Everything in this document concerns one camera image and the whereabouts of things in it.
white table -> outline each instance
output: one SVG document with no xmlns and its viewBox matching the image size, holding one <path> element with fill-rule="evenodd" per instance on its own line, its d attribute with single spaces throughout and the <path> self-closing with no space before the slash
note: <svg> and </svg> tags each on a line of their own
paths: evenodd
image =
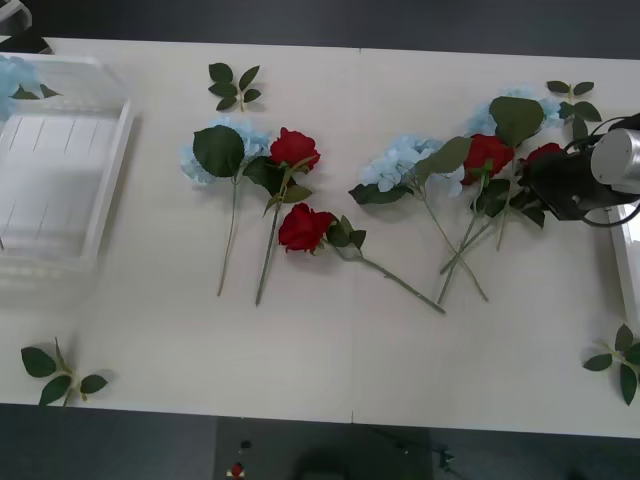
<svg viewBox="0 0 640 480">
<path fill-rule="evenodd" d="M 614 376 L 584 370 L 623 321 L 610 233 L 547 218 L 507 227 L 467 257 L 491 298 L 454 278 L 441 317 L 378 273 L 328 254 L 274 254 L 253 304 L 270 227 L 245 184 L 225 291 L 216 298 L 229 186 L 194 190 L 179 149 L 215 117 L 207 65 L 262 65 L 262 108 L 244 115 L 314 137 L 321 164 L 303 182 L 316 209 L 368 230 L 365 252 L 435 297 L 447 251 L 411 200 L 358 207 L 358 170 L 400 133 L 447 139 L 505 86 L 592 80 L 603 116 L 634 113 L 640 63 L 430 52 L 52 39 L 94 56 L 141 112 L 108 222 L 103 268 L 82 301 L 0 311 L 0 402 L 36 403 L 19 349 L 52 341 L 81 374 L 108 369 L 97 408 L 244 417 L 640 436 Z M 562 139 L 561 132 L 545 133 Z M 536 139 L 537 146 L 545 136 Z M 438 212 L 460 239 L 464 202 Z"/>
</svg>

dark floor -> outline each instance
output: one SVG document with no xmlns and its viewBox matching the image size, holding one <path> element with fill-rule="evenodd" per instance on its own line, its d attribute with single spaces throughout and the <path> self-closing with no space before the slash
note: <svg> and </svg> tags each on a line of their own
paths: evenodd
<svg viewBox="0 0 640 480">
<path fill-rule="evenodd" d="M 634 0 L 23 1 L 43 36 L 640 59 Z M 455 474 L 430 453 L 441 445 Z M 638 452 L 595 437 L 0 406 L 0 480 L 223 480 L 239 459 L 248 480 L 322 465 L 367 480 L 626 480 L 640 478 Z"/>
</svg>

